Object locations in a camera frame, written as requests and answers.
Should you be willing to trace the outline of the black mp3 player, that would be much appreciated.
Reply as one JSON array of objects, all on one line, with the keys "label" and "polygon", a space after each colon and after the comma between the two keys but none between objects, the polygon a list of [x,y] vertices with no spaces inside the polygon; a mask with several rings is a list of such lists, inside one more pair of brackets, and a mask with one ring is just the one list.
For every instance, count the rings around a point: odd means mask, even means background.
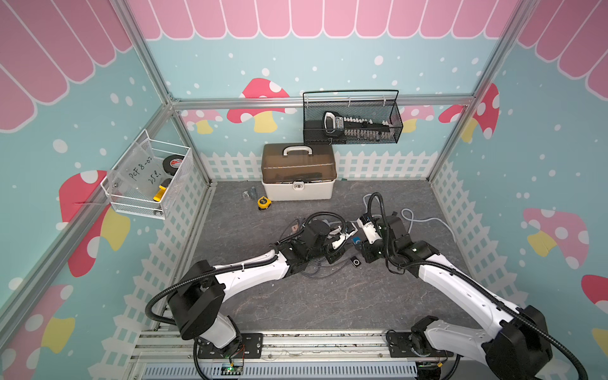
[{"label": "black mp3 player", "polygon": [[361,261],[356,257],[351,257],[350,261],[351,261],[352,265],[356,268],[361,266]]}]

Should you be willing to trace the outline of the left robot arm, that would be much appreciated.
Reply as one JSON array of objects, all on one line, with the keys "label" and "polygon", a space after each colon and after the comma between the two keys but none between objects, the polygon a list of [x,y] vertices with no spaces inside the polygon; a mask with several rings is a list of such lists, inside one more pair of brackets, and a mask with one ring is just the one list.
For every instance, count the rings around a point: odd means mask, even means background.
[{"label": "left robot arm", "polygon": [[313,213],[261,256],[228,265],[196,262],[180,281],[147,302],[145,315],[177,327],[182,340],[196,347],[209,344],[222,357],[232,358],[245,343],[232,318],[221,314],[224,302],[260,284],[304,272],[317,259],[337,261],[357,231],[355,223],[334,212]]}]

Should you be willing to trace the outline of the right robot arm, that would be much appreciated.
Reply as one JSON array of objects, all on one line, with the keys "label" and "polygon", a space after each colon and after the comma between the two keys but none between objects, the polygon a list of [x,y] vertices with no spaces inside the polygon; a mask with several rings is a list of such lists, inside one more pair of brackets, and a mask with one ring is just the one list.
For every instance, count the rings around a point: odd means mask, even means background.
[{"label": "right robot arm", "polygon": [[380,193],[364,196],[366,211],[359,228],[366,241],[366,261],[383,259],[390,273],[412,276],[432,285],[468,313],[477,329],[470,329],[433,316],[411,328],[413,351],[447,351],[486,365],[499,379],[536,379],[559,351],[586,379],[581,361],[549,334],[544,315],[536,308],[518,307],[489,291],[455,267],[434,246],[415,242],[398,215],[387,215]]}]

